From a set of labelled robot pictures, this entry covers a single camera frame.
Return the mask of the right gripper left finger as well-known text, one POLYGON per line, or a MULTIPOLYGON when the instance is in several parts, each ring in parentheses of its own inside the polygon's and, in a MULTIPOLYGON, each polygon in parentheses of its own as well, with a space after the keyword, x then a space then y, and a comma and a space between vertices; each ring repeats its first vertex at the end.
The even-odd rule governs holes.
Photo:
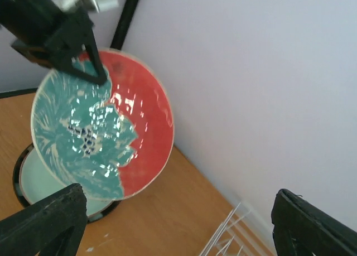
POLYGON ((87 221, 82 186, 73 183, 1 220, 1 255, 76 255, 87 221))

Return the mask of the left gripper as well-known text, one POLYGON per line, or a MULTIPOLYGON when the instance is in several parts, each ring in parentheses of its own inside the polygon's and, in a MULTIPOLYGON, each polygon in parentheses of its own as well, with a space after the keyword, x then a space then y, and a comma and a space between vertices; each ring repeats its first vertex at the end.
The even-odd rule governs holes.
POLYGON ((107 82, 107 75, 94 42, 93 22, 87 11, 78 7, 64 13, 57 28, 37 44, 16 39, 11 47, 29 61, 57 69, 96 85, 107 82), (83 52, 89 56, 95 75, 73 66, 73 58, 83 52))

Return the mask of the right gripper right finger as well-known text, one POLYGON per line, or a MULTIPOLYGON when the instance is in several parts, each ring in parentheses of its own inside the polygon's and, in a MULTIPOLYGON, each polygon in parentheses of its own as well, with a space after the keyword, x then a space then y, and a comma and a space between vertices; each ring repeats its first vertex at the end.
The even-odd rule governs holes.
POLYGON ((288 189, 276 194, 271 220, 277 255, 356 255, 356 232, 288 189))

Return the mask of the red teal flower plate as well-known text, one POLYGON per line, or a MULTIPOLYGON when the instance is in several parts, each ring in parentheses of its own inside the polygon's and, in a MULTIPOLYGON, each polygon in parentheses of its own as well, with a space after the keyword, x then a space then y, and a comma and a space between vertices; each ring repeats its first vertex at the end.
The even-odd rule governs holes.
POLYGON ((151 184, 173 147, 170 101, 152 70, 116 49, 99 52, 107 81, 94 85, 57 70, 44 77, 31 110, 33 145, 64 186, 119 201, 151 184))

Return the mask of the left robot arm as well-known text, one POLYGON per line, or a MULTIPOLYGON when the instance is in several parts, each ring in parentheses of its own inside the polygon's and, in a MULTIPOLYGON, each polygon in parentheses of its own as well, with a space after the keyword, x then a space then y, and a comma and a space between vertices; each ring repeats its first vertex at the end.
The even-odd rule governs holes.
POLYGON ((106 82, 94 24, 82 6, 62 11, 52 0, 1 0, 1 26, 28 61, 93 84, 106 82))

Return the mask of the left black frame post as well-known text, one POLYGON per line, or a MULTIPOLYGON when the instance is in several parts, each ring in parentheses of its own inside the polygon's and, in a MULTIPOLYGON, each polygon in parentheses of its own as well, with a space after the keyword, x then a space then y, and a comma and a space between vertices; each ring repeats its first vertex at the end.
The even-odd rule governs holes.
POLYGON ((111 48, 117 50, 122 49, 138 3, 139 0, 125 1, 119 22, 117 24, 117 28, 112 39, 112 43, 110 45, 111 48))

